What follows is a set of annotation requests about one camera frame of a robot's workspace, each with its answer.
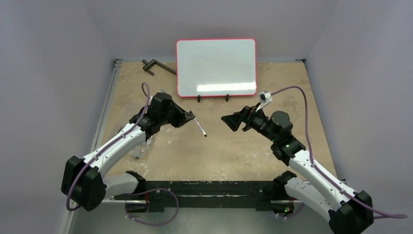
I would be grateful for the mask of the pink framed whiteboard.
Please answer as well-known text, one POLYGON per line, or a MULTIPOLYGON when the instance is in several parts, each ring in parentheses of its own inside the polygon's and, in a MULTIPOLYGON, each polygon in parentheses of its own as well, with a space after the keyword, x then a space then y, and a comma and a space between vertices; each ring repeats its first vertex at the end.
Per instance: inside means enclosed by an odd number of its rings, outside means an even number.
POLYGON ((253 38, 176 42, 177 94, 182 98, 253 96, 257 52, 253 38))

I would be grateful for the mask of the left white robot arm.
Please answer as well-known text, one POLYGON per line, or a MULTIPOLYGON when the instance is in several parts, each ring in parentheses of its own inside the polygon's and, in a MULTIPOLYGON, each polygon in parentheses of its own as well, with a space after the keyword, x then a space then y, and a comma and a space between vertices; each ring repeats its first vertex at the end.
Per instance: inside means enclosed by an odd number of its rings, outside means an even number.
POLYGON ((116 178, 105 181, 105 176, 121 158, 144 144, 162 126, 180 128, 193 119, 195 115, 181 108, 167 93, 158 92, 147 98, 139 113, 112 139, 83 157, 72 156, 67 160, 61 184, 61 191, 67 196, 66 209, 91 211, 109 196, 109 192, 116 190, 132 199, 142 198, 145 186, 135 173, 123 174, 120 182, 116 178))

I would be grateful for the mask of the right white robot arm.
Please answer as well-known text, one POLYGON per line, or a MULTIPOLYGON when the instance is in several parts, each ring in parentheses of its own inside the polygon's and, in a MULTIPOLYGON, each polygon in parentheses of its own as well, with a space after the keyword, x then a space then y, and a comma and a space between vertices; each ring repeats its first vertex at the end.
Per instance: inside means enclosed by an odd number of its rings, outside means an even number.
POLYGON ((292 176, 276 182, 273 191, 277 197, 300 200, 321 215, 335 234, 360 234, 374 223, 373 212, 366 208, 372 205, 371 196, 347 186, 312 159, 309 150, 293 136, 288 113, 275 111, 267 117, 263 110, 245 106, 221 120, 234 132, 245 123, 244 132, 253 129, 269 139, 273 155, 307 180, 292 176))

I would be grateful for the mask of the clear plastic parts box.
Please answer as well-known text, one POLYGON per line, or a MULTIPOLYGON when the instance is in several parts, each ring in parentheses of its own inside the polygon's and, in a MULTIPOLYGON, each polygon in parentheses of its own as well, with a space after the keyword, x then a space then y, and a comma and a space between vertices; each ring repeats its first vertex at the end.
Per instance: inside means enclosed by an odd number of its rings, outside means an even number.
POLYGON ((120 139, 113 145, 111 152, 117 159, 126 156, 130 152, 132 152, 131 156, 135 159, 144 158, 152 143, 152 136, 147 137, 146 132, 134 124, 127 124, 122 127, 115 136, 120 137, 120 139))

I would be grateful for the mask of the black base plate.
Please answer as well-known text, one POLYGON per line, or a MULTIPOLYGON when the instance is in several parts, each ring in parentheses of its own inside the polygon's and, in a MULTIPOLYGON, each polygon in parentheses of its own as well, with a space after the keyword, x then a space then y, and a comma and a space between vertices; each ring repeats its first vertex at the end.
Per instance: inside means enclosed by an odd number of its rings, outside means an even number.
POLYGON ((224 208, 291 214, 293 198, 275 181, 145 181, 131 195, 115 200, 141 201, 148 212, 165 208, 224 208))

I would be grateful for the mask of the aluminium rail frame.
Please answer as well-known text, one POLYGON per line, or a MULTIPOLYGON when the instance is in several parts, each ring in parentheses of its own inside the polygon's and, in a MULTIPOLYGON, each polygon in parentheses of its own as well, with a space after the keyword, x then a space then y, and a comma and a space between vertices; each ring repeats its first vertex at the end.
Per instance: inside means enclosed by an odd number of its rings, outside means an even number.
MULTIPOLYGON (((116 83, 118 80, 118 75, 119 75, 120 68, 121 68, 123 61, 124 61, 123 59, 119 59, 119 58, 114 60, 114 63, 113 63, 114 67, 113 67, 112 75, 110 78, 110 83, 106 91, 106 96, 104 99, 102 111, 101 111, 100 117, 97 122, 97 126, 94 131, 94 137, 92 139, 90 152, 94 151, 101 144, 103 133, 105 131, 106 121, 108 118, 108 112, 111 106, 111 101, 113 98, 113 94, 116 88, 116 83)), ((68 211, 65 209, 65 213, 63 215, 61 226, 59 227, 58 232, 57 232, 58 234, 69 233, 74 214, 75 214, 74 211, 68 211)))

